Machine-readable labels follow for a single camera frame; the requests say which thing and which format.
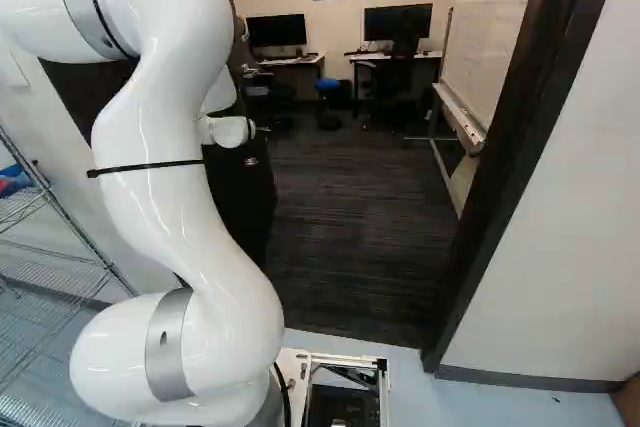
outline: desk leg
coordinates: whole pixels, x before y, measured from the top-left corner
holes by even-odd
[[[357,119],[360,113],[360,69],[358,63],[353,63],[353,82],[354,82],[354,100],[353,100],[353,118]]]

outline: wire rack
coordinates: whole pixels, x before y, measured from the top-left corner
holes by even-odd
[[[0,199],[0,234],[47,205],[44,191],[29,187]]]
[[[35,185],[0,199],[0,426],[130,426],[87,407],[68,365],[81,329],[96,314],[96,294],[113,284],[128,294],[133,289],[2,125],[0,143]],[[41,235],[62,229],[69,242]]]

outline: computer monitor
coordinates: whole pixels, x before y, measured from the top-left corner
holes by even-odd
[[[374,7],[364,11],[364,40],[393,40],[404,28],[405,19],[411,22],[421,39],[429,37],[433,4]]]
[[[249,43],[251,47],[304,45],[307,29],[304,14],[248,17]]]

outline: door frame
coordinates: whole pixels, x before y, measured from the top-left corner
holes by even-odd
[[[604,2],[528,1],[487,145],[452,243],[446,287],[439,299],[436,345],[425,344],[421,352],[427,372],[441,365],[533,175]],[[447,292],[455,295],[447,297]]]

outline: black office chair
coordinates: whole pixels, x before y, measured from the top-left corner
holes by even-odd
[[[396,131],[409,120],[412,112],[397,108],[395,99],[413,88],[413,58],[419,40],[415,37],[397,39],[390,52],[391,59],[378,63],[359,62],[371,70],[371,80],[365,87],[369,88],[369,94],[375,100],[362,130],[384,125]]]

